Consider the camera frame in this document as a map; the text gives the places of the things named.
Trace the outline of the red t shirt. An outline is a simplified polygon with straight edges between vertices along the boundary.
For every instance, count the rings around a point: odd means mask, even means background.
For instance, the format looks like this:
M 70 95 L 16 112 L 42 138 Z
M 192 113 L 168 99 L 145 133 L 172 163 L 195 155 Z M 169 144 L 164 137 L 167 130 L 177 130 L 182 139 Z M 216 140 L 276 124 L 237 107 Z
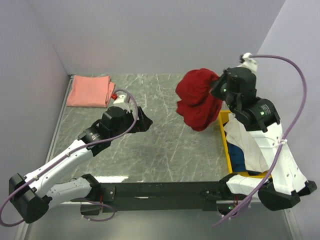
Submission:
M 207 68 L 193 69 L 176 86 L 175 92 L 180 98 L 176 112 L 194 131 L 204 131 L 220 113 L 222 100 L 210 94 L 211 84 L 218 79 L 219 76 Z

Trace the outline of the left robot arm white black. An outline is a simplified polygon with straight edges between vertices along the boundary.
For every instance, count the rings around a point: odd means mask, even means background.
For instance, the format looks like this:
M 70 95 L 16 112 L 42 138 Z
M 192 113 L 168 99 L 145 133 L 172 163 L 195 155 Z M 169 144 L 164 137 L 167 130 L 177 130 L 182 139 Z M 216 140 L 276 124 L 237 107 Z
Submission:
M 33 223 L 50 208 L 74 199 L 99 200 L 101 184 L 91 174 L 66 183 L 57 182 L 68 171 L 107 149 L 113 140 L 125 134 L 146 132 L 153 121 L 140 106 L 136 113 L 117 106 L 108 108 L 54 159 L 25 176 L 13 175 L 9 179 L 9 201 L 22 219 Z

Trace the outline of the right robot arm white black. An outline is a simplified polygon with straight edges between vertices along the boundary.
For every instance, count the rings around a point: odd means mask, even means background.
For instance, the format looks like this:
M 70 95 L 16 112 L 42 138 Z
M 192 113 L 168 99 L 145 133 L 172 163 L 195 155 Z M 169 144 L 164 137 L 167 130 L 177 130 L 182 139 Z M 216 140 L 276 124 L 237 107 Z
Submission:
M 256 95 L 256 79 L 248 68 L 227 68 L 213 83 L 210 93 L 225 101 L 253 138 L 268 165 L 268 173 L 263 179 L 230 173 L 220 180 L 219 193 L 226 200 L 244 195 L 258 198 L 271 211 L 285 210 L 314 192 L 317 185 L 307 180 L 296 164 L 275 105 Z

